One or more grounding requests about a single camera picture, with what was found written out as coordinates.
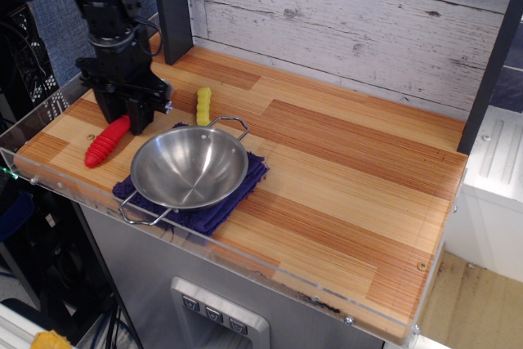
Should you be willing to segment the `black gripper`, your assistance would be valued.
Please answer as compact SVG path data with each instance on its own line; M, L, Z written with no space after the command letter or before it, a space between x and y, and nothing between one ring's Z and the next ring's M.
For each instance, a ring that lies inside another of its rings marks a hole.
M140 135L153 122L154 112L172 109L172 87L151 70L148 25L134 24L114 38L90 37L93 57L76 60L84 85L94 91L107 123L127 114L131 132Z

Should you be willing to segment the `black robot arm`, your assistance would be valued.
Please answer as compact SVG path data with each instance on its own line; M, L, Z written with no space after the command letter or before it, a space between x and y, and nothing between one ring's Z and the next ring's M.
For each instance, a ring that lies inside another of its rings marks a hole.
M149 42L152 24L141 18L140 0L74 1L96 54L76 60L83 85L94 91L108 123L126 114L132 133L142 134L155 113L172 109L172 87L151 70L156 55Z

